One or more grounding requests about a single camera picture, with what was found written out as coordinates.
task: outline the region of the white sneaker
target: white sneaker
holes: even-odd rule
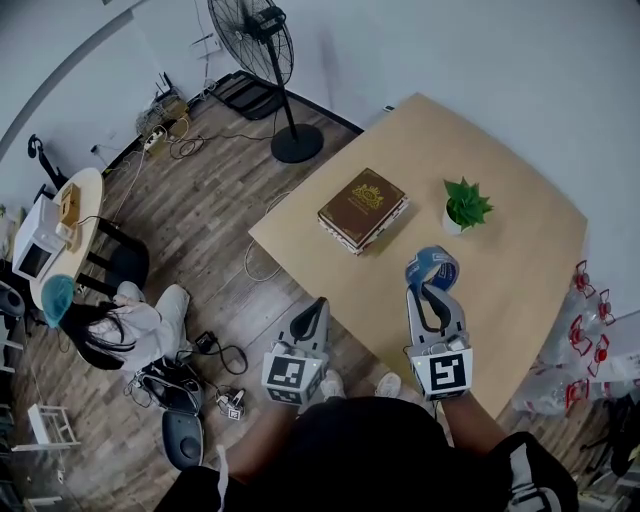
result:
[[[398,398],[401,387],[402,381],[400,380],[400,376],[396,373],[389,372],[380,379],[380,382],[378,382],[376,396]]]
[[[346,398],[344,394],[344,384],[342,378],[335,370],[327,370],[327,375],[320,383],[320,390],[324,395],[325,401],[331,397]]]

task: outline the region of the fan grill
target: fan grill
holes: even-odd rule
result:
[[[264,44],[247,31],[245,16],[255,16],[273,7],[271,0],[208,0],[211,19],[225,47],[249,73],[262,81],[276,84],[276,74]],[[278,57],[282,81],[286,84],[293,72],[293,45],[286,25],[271,36]]]

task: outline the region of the standing fan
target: standing fan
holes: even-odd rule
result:
[[[285,163],[304,162],[324,144],[315,126],[295,124],[285,84],[293,72],[293,46],[286,15],[271,0],[209,0],[218,36],[238,63],[258,80],[278,84],[289,126],[275,134],[271,152]]]

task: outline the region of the black pole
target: black pole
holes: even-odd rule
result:
[[[289,121],[289,129],[291,130],[291,136],[293,140],[298,141],[298,130],[296,129],[296,123],[293,121],[293,114],[291,113],[291,107],[289,106],[289,100],[287,99],[287,91],[284,88],[284,81],[282,80],[282,73],[280,72],[280,66],[278,65],[278,56],[276,55],[276,49],[273,47],[271,38],[266,42],[267,50],[269,51],[269,57],[271,57],[271,64],[273,64],[273,70],[278,81],[278,87],[280,87],[280,94],[282,94],[282,100],[284,101],[284,111],[287,114],[287,121]]]

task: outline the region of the white pot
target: white pot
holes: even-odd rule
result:
[[[449,217],[449,212],[447,212],[447,205],[444,206],[444,213],[442,214],[442,227],[444,230],[450,235],[459,235],[462,231],[466,231],[462,229],[460,224],[456,224],[451,217]]]

